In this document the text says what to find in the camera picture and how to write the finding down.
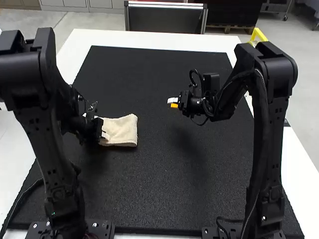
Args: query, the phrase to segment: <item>beige towel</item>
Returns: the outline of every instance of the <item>beige towel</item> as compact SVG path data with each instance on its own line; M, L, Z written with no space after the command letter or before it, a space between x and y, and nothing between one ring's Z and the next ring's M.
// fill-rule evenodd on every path
M103 146L129 146L138 145L138 118L134 114L117 119L102 118L102 138L99 142Z

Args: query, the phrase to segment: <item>table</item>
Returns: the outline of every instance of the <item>table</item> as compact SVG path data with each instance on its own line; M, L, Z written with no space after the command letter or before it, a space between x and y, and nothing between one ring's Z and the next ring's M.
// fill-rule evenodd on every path
M233 50L238 43L240 40L237 36L75 29L58 53L57 65L64 80L72 84L90 47L98 45L226 52L230 63L234 66L236 56ZM245 97L252 110L251 98L248 95ZM27 136L12 112L0 111L0 154L0 223L2 224L35 159ZM284 129L282 183L305 238L316 238L316 222L319 215L317 206L319 189L316 183L319 183L319 173L291 127ZM25 235L25 231L9 230L4 238L24 238ZM134 237L154 236L116 235L117 239L135 239Z

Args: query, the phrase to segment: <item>black rubber mat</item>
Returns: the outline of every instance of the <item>black rubber mat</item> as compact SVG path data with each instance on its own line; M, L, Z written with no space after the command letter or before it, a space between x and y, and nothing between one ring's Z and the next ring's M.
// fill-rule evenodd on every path
M79 176L87 218L112 220L118 232L200 235L217 216L242 218L253 157L253 118L242 100L232 119L199 127L166 104L188 88L190 69L231 72L225 53L93 46L75 80L99 116L138 116L138 147L80 146L64 136ZM35 163L22 191L41 177ZM45 220L43 188L36 190L10 225ZM286 200L284 233L303 238Z

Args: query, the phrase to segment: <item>floor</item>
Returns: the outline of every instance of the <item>floor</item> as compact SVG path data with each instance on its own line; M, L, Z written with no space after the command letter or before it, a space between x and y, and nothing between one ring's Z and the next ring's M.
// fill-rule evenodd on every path
M311 31L313 22L301 11L289 14L287 21L278 15L260 16L257 26L267 38L292 56L299 68L299 78L290 100L287 119L319 170L319 31ZM53 27L57 52L74 28L125 30L124 15L0 9L0 29L20 29L26 38L34 37L38 27ZM207 34L223 34L209 29ZM231 30L242 42L250 38L243 30Z

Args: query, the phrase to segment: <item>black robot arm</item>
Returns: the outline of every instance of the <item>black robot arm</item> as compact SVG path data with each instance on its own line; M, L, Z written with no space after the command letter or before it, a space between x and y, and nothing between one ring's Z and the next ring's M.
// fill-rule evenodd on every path
M283 130L288 100L297 80L297 65L271 42L260 42L256 48L248 43L238 44L235 54L236 65L222 87L218 74L200 75L194 69L189 73L192 90L182 91L173 102L187 117L205 115L206 121L227 120L249 92L254 109L254 153L245 219L237 233L231 228L227 232L219 228L217 232L220 238L226 234L229 239L283 238ZM198 84L193 75L199 76L200 96L196 95Z
M81 239L86 223L79 170L67 159L61 135L98 142L103 120L93 116L96 103L85 109L86 117L79 113L79 100L85 99L57 69L52 28L39 28L27 41L20 31L3 32L0 75L0 99L25 130L43 175L51 228L64 239Z

